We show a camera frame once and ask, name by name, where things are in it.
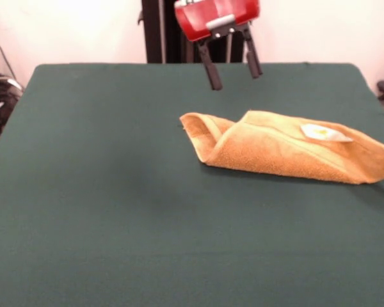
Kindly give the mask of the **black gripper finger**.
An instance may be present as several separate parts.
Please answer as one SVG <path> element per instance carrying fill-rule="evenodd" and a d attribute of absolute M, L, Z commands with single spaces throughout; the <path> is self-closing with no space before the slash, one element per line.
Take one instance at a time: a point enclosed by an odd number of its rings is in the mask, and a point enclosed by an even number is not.
<path fill-rule="evenodd" d="M 252 34 L 248 26 L 246 26 L 246 28 L 243 30 L 243 36 L 247 46 L 246 59 L 248 62 L 248 67 L 250 69 L 252 78 L 257 79 L 262 75 L 262 70 L 260 67 L 255 42 L 252 38 Z"/>
<path fill-rule="evenodd" d="M 220 76 L 218 74 L 218 70 L 216 68 L 216 65 L 212 62 L 211 55 L 209 48 L 207 46 L 206 41 L 199 41 L 198 42 L 198 50 L 200 53 L 200 58 L 202 60 L 202 63 L 205 67 L 205 71 L 207 73 L 209 82 L 211 84 L 211 88 L 214 91 L 220 91 L 223 88 L 223 85 L 221 83 Z"/>

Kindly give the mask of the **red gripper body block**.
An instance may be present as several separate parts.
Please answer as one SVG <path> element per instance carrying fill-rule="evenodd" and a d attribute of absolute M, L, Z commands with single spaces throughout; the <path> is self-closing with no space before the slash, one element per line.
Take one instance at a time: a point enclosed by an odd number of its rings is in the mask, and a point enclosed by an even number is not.
<path fill-rule="evenodd" d="M 174 2 L 175 17 L 190 42 L 219 38 L 260 15 L 258 0 Z"/>

